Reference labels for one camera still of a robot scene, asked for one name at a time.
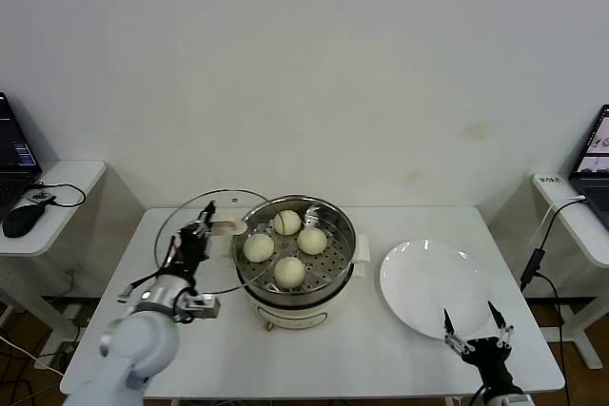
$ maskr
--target power cord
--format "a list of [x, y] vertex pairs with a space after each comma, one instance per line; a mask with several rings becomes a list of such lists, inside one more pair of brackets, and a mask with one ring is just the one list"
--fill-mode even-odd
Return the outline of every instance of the power cord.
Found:
[[76, 187], [74, 184], [69, 184], [69, 183], [45, 184], [44, 182], [39, 181], [38, 183], [30, 184], [28, 186], [28, 189], [46, 189], [49, 187], [71, 187], [72, 189], [78, 191], [80, 193], [80, 195], [82, 196], [82, 200], [80, 202], [68, 203], [68, 204], [58, 203], [53, 198], [52, 200], [47, 202], [47, 204], [50, 204], [52, 206], [60, 206], [62, 208], [73, 208], [75, 206], [80, 206], [81, 204], [83, 204], [84, 202], [87, 201], [87, 194], [85, 193], [85, 191], [79, 187]]
[[564, 376], [564, 392], [565, 392], [566, 399], [567, 399], [567, 406], [571, 406], [571, 397], [569, 395], [569, 379], [567, 378], [566, 365], [564, 362], [564, 347], [563, 347], [564, 341], [562, 338], [562, 312], [560, 310], [559, 293], [558, 293], [554, 283], [547, 276], [540, 273], [539, 270], [540, 270], [541, 260], [543, 259], [543, 256], [545, 255], [545, 251], [543, 250], [543, 247], [545, 246], [546, 242], [548, 241], [548, 237], [550, 236], [550, 231], [552, 230], [554, 221], [556, 220], [559, 213], [564, 208], [566, 208], [567, 206], [571, 206], [572, 204], [576, 204], [576, 203], [588, 203], [588, 201], [586, 201], [585, 199], [575, 200], [573, 202], [564, 204], [563, 206], [559, 207], [559, 209], [556, 210], [556, 212], [552, 216], [552, 219], [550, 220], [548, 228], [545, 230], [545, 235], [543, 236], [543, 240], [541, 241], [540, 247], [536, 248], [533, 251], [531, 258], [529, 259], [529, 262], [526, 264], [526, 267], [524, 268], [524, 271], [522, 272], [522, 275], [521, 275], [521, 291], [522, 292], [524, 291], [524, 288], [531, 282], [531, 280], [533, 278], [542, 278], [543, 280], [546, 280], [550, 284], [550, 287], [552, 287], [552, 292], [554, 292], [554, 297], [556, 299], [557, 306], [559, 307], [560, 366], [562, 368], [562, 375]]
[[536, 248], [533, 251], [533, 254], [529, 258], [529, 262], [524, 267], [524, 271], [521, 275], [521, 292], [524, 291], [524, 288], [531, 282], [531, 280], [535, 277], [536, 273], [540, 270], [541, 261], [543, 260], [543, 256], [545, 255], [545, 251], [543, 247], [545, 246], [545, 242], [548, 241], [548, 236], [550, 235], [550, 230], [552, 230], [552, 226], [554, 225], [554, 221], [556, 217], [560, 214], [560, 212], [566, 208], [567, 206], [571, 206], [576, 203], [588, 203], [587, 200], [575, 200], [573, 202], [565, 203], [563, 206], [559, 207], [556, 210], [552, 219], [550, 220], [550, 224], [548, 228], [545, 230], [545, 235], [543, 236], [543, 241], [541, 242], [540, 247]]
[[548, 284], [550, 284], [550, 287], [552, 287], [552, 292], [554, 292], [554, 297], [556, 299], [556, 303], [557, 306], [559, 308], [559, 342], [560, 342], [560, 366], [562, 367], [562, 375], [564, 376], [564, 392], [566, 394], [567, 397], [567, 406], [571, 406], [571, 397], [569, 396], [569, 379], [567, 378], [567, 369], [566, 369], [566, 365], [564, 364], [564, 349], [563, 349], [563, 341], [562, 341], [562, 312], [560, 310], [560, 299], [559, 299], [559, 293], [556, 290], [556, 286], [554, 285], [554, 283], [545, 275], [543, 275], [540, 272], [537, 272], [535, 274], [535, 276], [537, 278], [542, 278], [543, 280], [546, 280], [548, 282]]
[[478, 396], [480, 396], [480, 394], [482, 393], [482, 390], [484, 390], [484, 384], [480, 386], [480, 389], [478, 389], [476, 393], [472, 396], [472, 398], [469, 400], [469, 406], [472, 406], [476, 402]]

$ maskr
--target floor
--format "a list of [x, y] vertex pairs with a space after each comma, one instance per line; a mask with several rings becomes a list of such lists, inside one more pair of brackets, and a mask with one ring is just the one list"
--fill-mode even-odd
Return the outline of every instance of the floor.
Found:
[[[552, 306], [532, 306], [533, 314], [539, 325], [556, 324], [558, 316]], [[92, 315], [94, 305], [85, 305], [75, 323], [79, 326], [87, 324], [87, 319]], [[3, 331], [5, 338], [9, 338], [15, 344], [30, 350], [35, 354], [40, 354], [40, 349], [49, 336], [47, 327], [37, 318], [29, 313], [13, 314], [5, 324]], [[588, 370], [581, 361], [580, 355], [575, 346], [566, 343], [565, 359], [567, 366], [567, 376], [571, 394], [571, 404], [573, 406], [600, 406], [609, 404], [609, 316], [595, 323], [587, 331], [594, 346], [599, 352], [600, 358], [605, 362], [602, 370]], [[66, 354], [56, 358], [53, 368], [65, 370], [69, 363], [72, 345], [66, 343], [61, 350]], [[560, 356], [557, 344], [551, 344], [555, 357]], [[0, 342], [0, 405], [30, 406], [33, 404], [44, 406], [61, 405], [65, 397], [59, 392], [58, 376], [53, 372], [35, 370], [33, 363], [26, 359], [10, 360], [9, 346]], [[30, 395], [28, 384], [35, 393], [50, 387], [44, 393], [36, 396], [35, 403], [30, 400], [19, 401]], [[566, 406], [564, 391], [547, 394], [534, 395], [537, 406]], [[181, 405], [211, 405], [212, 401], [182, 401]], [[169, 406], [167, 400], [147, 400], [147, 406]], [[216, 401], [214, 406], [220, 406], [221, 401]], [[272, 406], [443, 406], [444, 401], [440, 398], [430, 399], [387, 399], [387, 400], [347, 400], [339, 399], [328, 401], [273, 401]], [[268, 401], [237, 401], [235, 406], [269, 406]]]

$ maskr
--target white table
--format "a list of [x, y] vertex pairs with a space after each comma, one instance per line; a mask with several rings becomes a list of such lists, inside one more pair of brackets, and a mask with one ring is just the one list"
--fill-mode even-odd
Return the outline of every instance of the white table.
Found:
[[[514, 351], [507, 361], [515, 382], [529, 392], [563, 386], [559, 367], [478, 210], [343, 210], [356, 229], [369, 236], [371, 263], [365, 278], [349, 283], [349, 295], [340, 314], [312, 329], [275, 328], [267, 332], [245, 291], [221, 296], [217, 319], [179, 326], [178, 355], [150, 382], [146, 396], [350, 398], [462, 396], [475, 392], [481, 385], [477, 370], [463, 363], [442, 341], [406, 327], [380, 294], [378, 274], [384, 255], [404, 240], [422, 238], [450, 242], [477, 256], [487, 269], [494, 302], [516, 327]], [[150, 209], [141, 220], [62, 380], [62, 392], [73, 392], [95, 373], [101, 360], [100, 337], [108, 323], [126, 311], [125, 305], [116, 302], [116, 296], [130, 281], [154, 271], [154, 237], [170, 211]], [[219, 216], [240, 217], [243, 212], [225, 210]], [[234, 276], [235, 272], [227, 268], [218, 274]], [[496, 334], [497, 328], [489, 322], [479, 336]]]
[[[533, 183], [543, 198], [556, 207], [567, 203], [566, 199], [579, 195], [567, 178], [557, 173], [538, 173], [533, 177]], [[609, 230], [586, 204], [564, 208], [558, 219], [590, 262], [601, 268], [609, 268]], [[575, 343], [589, 369], [601, 369], [599, 355], [584, 330], [609, 312], [609, 287], [576, 315], [569, 306], [561, 306], [560, 310], [564, 319], [563, 339]], [[557, 327], [543, 328], [542, 332], [547, 341], [559, 340]]]
[[[86, 194], [99, 181], [106, 170], [99, 161], [59, 161], [42, 163], [43, 174], [39, 181], [46, 184], [70, 183], [81, 188]], [[76, 203], [82, 196], [73, 189], [54, 187], [49, 192], [57, 197], [59, 203]], [[22, 199], [16, 206], [31, 202]], [[62, 208], [50, 206], [38, 220], [31, 231], [21, 238], [6, 238], [0, 230], [0, 290], [11, 301], [26, 308], [33, 315], [48, 325], [54, 332], [43, 352], [53, 352], [49, 348], [54, 341], [64, 338], [72, 340], [76, 336], [76, 327], [68, 320], [73, 317], [73, 307], [62, 315], [43, 300], [29, 284], [3, 259], [5, 257], [36, 257], [47, 252], [57, 239], [62, 229], [69, 222], [78, 207]]]

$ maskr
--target white wall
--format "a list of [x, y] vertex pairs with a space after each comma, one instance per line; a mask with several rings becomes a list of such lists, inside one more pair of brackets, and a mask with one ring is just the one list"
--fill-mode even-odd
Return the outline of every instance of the white wall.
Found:
[[0, 87], [146, 207], [233, 185], [474, 203], [514, 262], [530, 174], [607, 101], [607, 1], [0, 0]]

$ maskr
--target cable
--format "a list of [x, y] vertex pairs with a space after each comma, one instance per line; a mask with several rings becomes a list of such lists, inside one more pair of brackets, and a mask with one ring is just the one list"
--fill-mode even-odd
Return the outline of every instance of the cable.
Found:
[[28, 351], [26, 351], [25, 349], [22, 349], [21, 347], [17, 346], [16, 344], [13, 344], [12, 342], [10, 342], [8, 339], [1, 337], [0, 339], [3, 340], [4, 342], [6, 342], [6, 344], [8, 344], [9, 346], [13, 347], [14, 349], [17, 349], [18, 351], [23, 352], [26, 356], [28, 356], [29, 358], [31, 358], [34, 361], [37, 361], [38, 363], [40, 363], [42, 366], [44, 366], [46, 369], [52, 371], [53, 373], [58, 374], [59, 376], [63, 377], [64, 374], [60, 371], [55, 370], [54, 368], [51, 368], [50, 366], [48, 366], [46, 363], [44, 363], [43, 361], [39, 360], [38, 358], [36, 358], [35, 356], [33, 356], [32, 354], [30, 354]]
[[[577, 197], [568, 197], [566, 199], [561, 199], [562, 202], [568, 202], [568, 201], [581, 202], [582, 200], [586, 200], [586, 197], [584, 195], [578, 195]], [[526, 244], [527, 247], [530, 246], [531, 244], [533, 244], [535, 237], [537, 237], [537, 234], [540, 232], [541, 228], [545, 224], [545, 220], [548, 219], [548, 216], [550, 215], [552, 210], [556, 208], [556, 206], [557, 206], [557, 202], [554, 202], [550, 206], [548, 206], [547, 211], [545, 212], [545, 214], [543, 215], [543, 218], [541, 219], [540, 225], [537, 227], [535, 232], [533, 232], [533, 236], [531, 237], [531, 240], [529, 240], [529, 243]]]
[[480, 396], [480, 394], [482, 393], [482, 390], [484, 390], [484, 384], [480, 386], [480, 389], [478, 389], [476, 393], [472, 396], [472, 398], [469, 400], [469, 406], [472, 406], [476, 402], [478, 396]]
[[564, 376], [564, 393], [567, 396], [567, 406], [571, 406], [571, 397], [569, 396], [569, 379], [567, 378], [567, 369], [564, 364], [564, 349], [563, 349], [563, 341], [562, 341], [562, 312], [560, 310], [560, 299], [559, 293], [556, 290], [554, 283], [545, 275], [540, 272], [535, 274], [536, 277], [542, 278], [546, 280], [550, 287], [552, 287], [552, 292], [554, 292], [554, 297], [556, 298], [557, 306], [559, 308], [559, 342], [560, 342], [560, 365], [562, 367], [562, 375]]
[[[31, 351], [33, 353], [35, 353], [36, 349], [38, 349], [38, 346], [40, 345], [40, 343], [45, 341], [49, 336], [50, 336], [50, 330], [47, 331], [42, 337], [40, 337], [36, 341], [36, 343], [34, 344], [34, 347]], [[17, 376], [15, 378], [14, 384], [12, 385], [12, 392], [10, 394], [11, 403], [15, 400], [15, 395], [17, 394], [17, 385], [18, 385], [19, 381], [21, 381], [21, 380], [24, 380], [26, 382], [26, 385], [28, 386], [29, 394], [31, 395], [31, 393], [32, 393], [31, 386], [29, 386], [29, 381], [26, 379], [21, 379], [21, 376], [23, 375], [23, 372], [26, 371], [27, 367], [28, 367], [28, 360], [26, 359], [26, 362], [21, 366], [21, 369], [19, 370], [19, 372], [17, 373]], [[31, 403], [32, 403], [32, 406], [36, 406], [36, 402], [34, 400], [32, 400]]]
[[554, 225], [554, 221], [556, 220], [556, 217], [559, 215], [559, 213], [566, 208], [567, 206], [571, 206], [572, 204], [575, 203], [587, 203], [586, 200], [575, 200], [573, 202], [569, 202], [569, 203], [565, 203], [563, 206], [561, 206], [559, 209], [556, 210], [556, 213], [554, 213], [554, 216], [552, 216], [552, 219], [550, 220], [550, 224], [548, 225], [547, 230], [545, 231], [545, 236], [543, 237], [543, 241], [541, 242], [541, 246], [540, 249], [543, 250], [543, 247], [545, 246], [545, 242], [547, 242], [548, 240], [548, 236], [550, 235], [550, 230], [552, 229], [552, 225]]
[[29, 189], [44, 189], [47, 187], [71, 187], [72, 189], [78, 191], [80, 193], [80, 195], [83, 197], [83, 199], [78, 203], [63, 204], [63, 203], [58, 203], [55, 200], [47, 203], [52, 206], [61, 206], [62, 208], [73, 208], [75, 206], [80, 206], [81, 204], [83, 204], [84, 202], [87, 201], [87, 194], [85, 193], [85, 191], [83, 189], [80, 189], [79, 187], [76, 187], [74, 184], [70, 184], [70, 183], [45, 184], [44, 182], [39, 181], [38, 183], [30, 184], [28, 186]]
[[[5, 335], [6, 337], [9, 336], [9, 334], [7, 332], [5, 332], [4, 330], [2, 330], [0, 328], [0, 333], [2, 333], [3, 335]], [[10, 363], [12, 362], [12, 347], [9, 346], [9, 350], [10, 350], [10, 354], [9, 354], [9, 359], [7, 360], [7, 366], [4, 367], [4, 371], [2, 372], [2, 376], [0, 376], [0, 383], [4, 382], [4, 379], [7, 375], [7, 372], [9, 371], [9, 367], [10, 367]]]
[[55, 297], [54, 299], [49, 300], [49, 303], [54, 303], [57, 300], [61, 299], [64, 295], [69, 294], [73, 289], [74, 289], [74, 270], [70, 270], [69, 271], [69, 287], [68, 290], [66, 290], [65, 292], [62, 292], [61, 294], [59, 294], [57, 297]]
[[548, 228], [545, 230], [545, 235], [543, 236], [543, 241], [541, 242], [540, 247], [533, 250], [533, 254], [531, 254], [531, 257], [529, 258], [528, 263], [524, 267], [524, 271], [522, 271], [521, 292], [524, 291], [524, 288], [531, 282], [533, 277], [535, 277], [536, 273], [540, 269], [541, 261], [543, 260], [543, 256], [545, 256], [545, 251], [543, 250], [543, 247], [545, 246], [545, 243], [548, 240], [550, 231], [552, 230], [552, 226], [554, 225], [554, 221], [556, 220], [556, 217], [560, 214], [560, 212], [564, 208], [566, 208], [567, 206], [571, 206], [572, 204], [576, 204], [576, 203], [588, 203], [588, 201], [575, 200], [573, 202], [566, 203], [563, 206], [559, 207], [559, 209], [557, 209], [556, 212], [554, 213], [554, 215], [552, 216], [552, 219], [550, 220]]
[[44, 389], [39, 390], [38, 392], [34, 393], [33, 395], [26, 396], [25, 398], [21, 398], [21, 399], [15, 401], [14, 403], [9, 404], [9, 406], [17, 406], [18, 404], [24, 403], [24, 402], [28, 401], [29, 399], [33, 399], [35, 396], [39, 396], [40, 394], [43, 394], [44, 392], [52, 389], [53, 387], [57, 387], [58, 385], [59, 385], [59, 382], [55, 382], [54, 384], [51, 384], [51, 385], [45, 387]]

